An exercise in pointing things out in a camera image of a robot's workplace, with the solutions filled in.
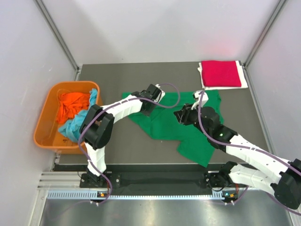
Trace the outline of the green t shirt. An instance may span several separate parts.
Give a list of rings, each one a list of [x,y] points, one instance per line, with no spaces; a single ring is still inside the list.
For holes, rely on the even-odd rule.
[[[129,116],[125,144],[119,149],[122,163],[197,163],[206,167],[214,153],[206,136],[194,126],[178,123],[174,112],[192,104],[192,92],[166,93],[149,117]]]

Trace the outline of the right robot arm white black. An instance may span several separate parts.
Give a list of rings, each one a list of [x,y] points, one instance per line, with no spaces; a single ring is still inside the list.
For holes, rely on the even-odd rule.
[[[219,114],[211,107],[200,110],[185,104],[175,111],[177,121],[193,125],[206,137],[211,146],[248,163],[244,167],[235,162],[226,163],[219,170],[224,186],[244,184],[265,191],[287,208],[296,210],[301,205],[301,161],[279,158],[251,144],[236,131],[220,121]]]

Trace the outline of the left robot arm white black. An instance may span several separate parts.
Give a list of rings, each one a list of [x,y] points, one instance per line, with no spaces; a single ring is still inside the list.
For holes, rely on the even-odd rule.
[[[79,130],[79,140],[87,149],[87,172],[82,176],[86,183],[95,187],[106,183],[105,146],[111,138],[114,124],[134,113],[150,116],[164,96],[160,85],[151,84],[146,90],[133,92],[111,105],[95,104],[90,107]]]

